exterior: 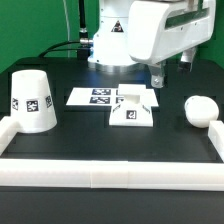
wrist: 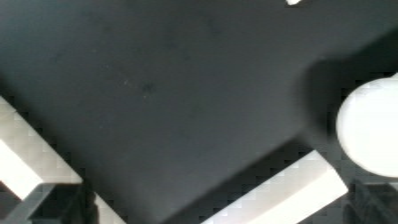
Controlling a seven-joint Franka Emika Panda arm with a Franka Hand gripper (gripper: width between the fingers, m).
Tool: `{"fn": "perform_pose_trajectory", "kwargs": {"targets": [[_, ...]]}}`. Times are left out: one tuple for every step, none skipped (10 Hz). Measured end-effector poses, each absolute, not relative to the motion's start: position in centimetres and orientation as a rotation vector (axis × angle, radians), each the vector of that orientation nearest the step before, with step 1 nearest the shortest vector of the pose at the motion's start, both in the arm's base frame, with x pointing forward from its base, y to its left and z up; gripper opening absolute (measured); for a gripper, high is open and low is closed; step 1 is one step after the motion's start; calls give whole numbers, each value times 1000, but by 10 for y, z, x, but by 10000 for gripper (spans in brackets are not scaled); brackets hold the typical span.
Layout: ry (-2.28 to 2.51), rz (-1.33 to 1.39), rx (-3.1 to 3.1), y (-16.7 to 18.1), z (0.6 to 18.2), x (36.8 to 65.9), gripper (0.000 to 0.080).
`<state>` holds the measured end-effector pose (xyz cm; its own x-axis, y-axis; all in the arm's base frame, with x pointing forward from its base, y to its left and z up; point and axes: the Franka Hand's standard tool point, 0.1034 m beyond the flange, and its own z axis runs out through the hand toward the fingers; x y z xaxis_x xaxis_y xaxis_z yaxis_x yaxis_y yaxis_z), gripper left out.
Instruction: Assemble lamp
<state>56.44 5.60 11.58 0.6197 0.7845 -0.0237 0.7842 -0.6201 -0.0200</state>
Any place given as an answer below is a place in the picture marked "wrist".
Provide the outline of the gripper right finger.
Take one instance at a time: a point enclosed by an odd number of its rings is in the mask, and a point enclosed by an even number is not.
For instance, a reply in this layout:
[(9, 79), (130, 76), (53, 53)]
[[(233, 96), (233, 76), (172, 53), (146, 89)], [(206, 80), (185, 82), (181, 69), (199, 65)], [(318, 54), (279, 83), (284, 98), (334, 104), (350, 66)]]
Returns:
[(345, 224), (398, 224), (398, 189), (389, 183), (352, 181)]

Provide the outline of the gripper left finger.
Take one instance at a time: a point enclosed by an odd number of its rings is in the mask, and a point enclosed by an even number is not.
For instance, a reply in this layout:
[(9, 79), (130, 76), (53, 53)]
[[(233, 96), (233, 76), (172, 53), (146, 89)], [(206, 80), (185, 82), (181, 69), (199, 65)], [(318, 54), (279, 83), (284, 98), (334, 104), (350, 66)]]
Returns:
[(39, 184), (0, 224), (98, 224), (94, 199), (85, 183)]

